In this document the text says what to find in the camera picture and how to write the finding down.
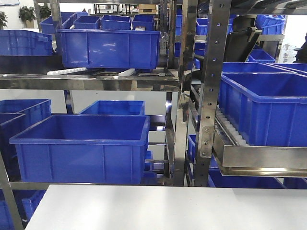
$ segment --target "chair backrest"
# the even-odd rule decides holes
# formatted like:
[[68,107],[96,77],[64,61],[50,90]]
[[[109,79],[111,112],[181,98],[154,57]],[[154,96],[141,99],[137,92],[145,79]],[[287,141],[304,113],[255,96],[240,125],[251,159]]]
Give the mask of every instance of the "chair backrest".
[[226,39],[224,62],[245,62],[261,32],[256,27],[249,27],[230,33]]

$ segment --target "white tabletop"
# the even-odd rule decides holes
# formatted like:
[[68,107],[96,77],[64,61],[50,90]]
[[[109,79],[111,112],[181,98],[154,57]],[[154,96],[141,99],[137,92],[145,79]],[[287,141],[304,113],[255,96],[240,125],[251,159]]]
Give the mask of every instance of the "white tabletop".
[[51,185],[26,230],[305,230],[307,190]]

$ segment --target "blue storage crate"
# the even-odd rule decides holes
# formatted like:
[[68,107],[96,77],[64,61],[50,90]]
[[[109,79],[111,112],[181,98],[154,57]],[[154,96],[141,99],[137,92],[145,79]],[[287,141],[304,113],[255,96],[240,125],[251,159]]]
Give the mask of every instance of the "blue storage crate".
[[154,15],[137,14],[132,20],[132,28],[145,27],[145,30],[154,30]]
[[79,114],[145,115],[145,101],[96,101]]
[[100,17],[81,16],[73,22],[75,29],[100,29]]
[[[195,158],[195,142],[196,142],[196,135],[188,135],[188,158],[191,162],[194,162]],[[210,161],[210,169],[218,169],[219,166],[217,165],[214,156],[212,156]]]
[[283,184],[289,189],[307,189],[306,178],[288,178],[283,179]]
[[0,101],[0,113],[25,114],[25,127],[51,116],[50,99]]
[[24,182],[139,184],[149,126],[147,116],[53,115],[10,143]]
[[307,146],[307,78],[293,73],[225,73],[219,107],[255,146]]
[[176,15],[175,35],[181,35],[182,15]]
[[52,55],[52,36],[27,30],[0,30],[0,55]]
[[285,18],[282,15],[257,15],[256,25],[258,28],[269,25],[285,23]]
[[26,190],[22,192],[22,203],[27,220],[29,221],[33,216],[37,206],[42,200],[46,191],[44,190]]
[[[153,158],[154,158],[153,152],[150,151],[150,150],[147,150],[147,151],[146,151],[146,155],[145,155],[145,160],[152,160]],[[145,168],[144,168],[144,170],[145,170],[145,171],[151,171],[151,170],[153,170],[153,167],[154,167],[153,165],[154,165],[153,162],[145,162]]]
[[[229,20],[227,33],[232,32],[232,19]],[[197,18],[196,19],[196,34],[207,35],[208,34],[208,18]]]
[[[73,13],[73,12],[61,12],[63,29],[69,29],[72,26],[72,23],[77,19],[78,16],[81,16],[81,14],[80,13]],[[55,34],[52,16],[43,20],[40,23],[40,25],[42,27],[43,33],[49,34],[49,35]]]
[[19,168],[14,145],[9,139],[25,129],[25,114],[0,113],[0,150],[9,178],[19,177]]
[[299,74],[307,75],[307,64],[275,63],[275,64],[271,64],[271,66],[275,66],[275,67],[277,66],[277,67],[281,67],[283,69],[286,69],[288,71],[293,71],[293,72],[296,72],[296,73],[299,73]]
[[209,170],[208,186],[217,188],[271,188],[286,189],[274,177],[223,176],[219,170]]
[[155,69],[159,31],[59,30],[65,67]]
[[101,18],[102,30],[130,30],[131,18],[120,15],[104,15]]
[[274,63],[275,59],[263,49],[253,49],[248,57],[249,62]]
[[14,230],[9,207],[5,202],[3,192],[0,190],[0,229]]
[[147,185],[157,185],[158,184],[158,175],[152,171],[145,171],[144,177],[142,179],[142,184]]
[[224,73],[290,73],[293,71],[261,63],[224,62]]

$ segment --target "metal shelf frame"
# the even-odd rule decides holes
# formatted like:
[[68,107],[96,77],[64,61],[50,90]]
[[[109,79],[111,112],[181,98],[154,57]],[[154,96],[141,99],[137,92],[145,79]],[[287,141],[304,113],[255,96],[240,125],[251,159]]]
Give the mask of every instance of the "metal shelf frame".
[[[151,117],[151,130],[165,131],[165,141],[150,143],[151,145],[165,146],[165,157],[161,160],[155,160],[155,163],[163,163],[161,168],[161,184],[183,186],[184,178],[187,178],[189,186],[206,187],[209,164],[211,156],[217,158],[222,173],[236,175],[259,175],[259,166],[250,168],[248,162],[240,162],[239,159],[246,152],[251,152],[256,157],[256,153],[270,152],[270,148],[240,147],[231,142],[227,135],[221,131],[215,119],[217,97],[219,92],[222,64],[224,57],[224,48],[226,42],[227,26],[230,13],[236,14],[307,14],[307,8],[301,6],[294,8],[292,5],[267,5],[265,8],[257,8],[256,4],[261,2],[254,1],[252,5],[232,6],[231,0],[210,0],[208,36],[195,36],[195,25],[197,18],[197,0],[185,0],[182,5],[182,35],[175,37],[175,19],[177,0],[35,0],[35,6],[38,3],[50,3],[52,17],[55,29],[62,27],[60,18],[59,3],[126,3],[126,4],[160,4],[160,30],[162,32],[162,42],[168,44],[168,69],[164,74],[155,74],[147,76],[83,76],[83,75],[0,75],[0,89],[41,89],[41,90],[63,90],[67,106],[67,112],[73,113],[71,90],[102,90],[102,91],[156,91],[166,92],[165,115],[153,115]],[[167,4],[170,3],[169,11],[169,30],[167,31]],[[282,35],[261,36],[262,41],[280,41]],[[59,38],[56,37],[57,46],[60,47]],[[179,58],[178,70],[174,68],[174,44],[175,41],[181,42],[181,53]],[[202,72],[201,92],[198,96],[198,109],[194,107],[190,98],[191,89],[191,69],[190,64],[193,61],[193,49],[195,41],[205,41],[206,56],[204,58],[204,69]],[[172,121],[173,101],[177,102],[176,120]],[[196,129],[196,159],[192,162],[187,160],[186,143],[189,125],[189,116],[192,119],[192,125]],[[275,147],[271,157],[277,153],[293,153],[302,156],[306,153],[305,148],[280,148]],[[295,162],[285,164],[281,161],[279,166],[297,167]],[[289,175],[296,176],[301,171],[293,169],[291,173],[280,174],[280,171],[262,171],[262,175]],[[0,157],[0,187],[3,190],[5,199],[8,203],[12,215],[14,227],[16,230],[23,230],[23,223],[20,219],[17,205],[12,190],[20,189],[46,189],[52,183],[25,183],[9,181]]]

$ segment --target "stainless steel shelving rack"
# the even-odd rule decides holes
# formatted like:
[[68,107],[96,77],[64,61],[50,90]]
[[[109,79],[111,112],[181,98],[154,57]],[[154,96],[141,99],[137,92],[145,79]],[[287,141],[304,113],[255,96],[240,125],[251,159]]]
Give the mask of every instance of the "stainless steel shelving rack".
[[[183,1],[181,53],[178,71],[173,69],[175,44],[175,18],[177,0],[170,0],[169,31],[166,31],[166,0],[50,0],[55,29],[61,28],[59,3],[126,3],[160,4],[160,27],[162,38],[169,46],[168,69],[155,70],[147,76],[81,76],[81,75],[8,75],[2,74],[0,89],[42,89],[64,90],[68,113],[71,113],[71,90],[107,90],[107,91],[157,91],[166,92],[165,115],[151,117],[151,126],[163,127],[165,142],[150,143],[165,146],[165,158],[161,182],[164,185],[183,186],[184,178],[190,186],[206,186],[211,156],[218,161],[223,174],[262,175],[262,176],[304,176],[307,177],[307,148],[288,147],[242,147],[236,145],[223,124],[215,118],[217,96],[219,92],[224,47],[229,14],[307,14],[306,1],[272,0],[210,0],[210,23],[208,36],[195,36],[197,18],[197,0]],[[282,36],[263,36],[264,40],[280,41]],[[191,78],[189,63],[193,61],[195,41],[206,41],[207,51],[202,73],[199,108],[190,99]],[[172,101],[177,96],[176,120],[172,121]],[[189,119],[197,132],[197,154],[193,169],[186,157],[186,142]],[[22,230],[23,224],[18,214],[12,190],[47,189],[50,183],[11,182],[8,180],[4,163],[0,158],[0,188],[3,190],[16,230]]]

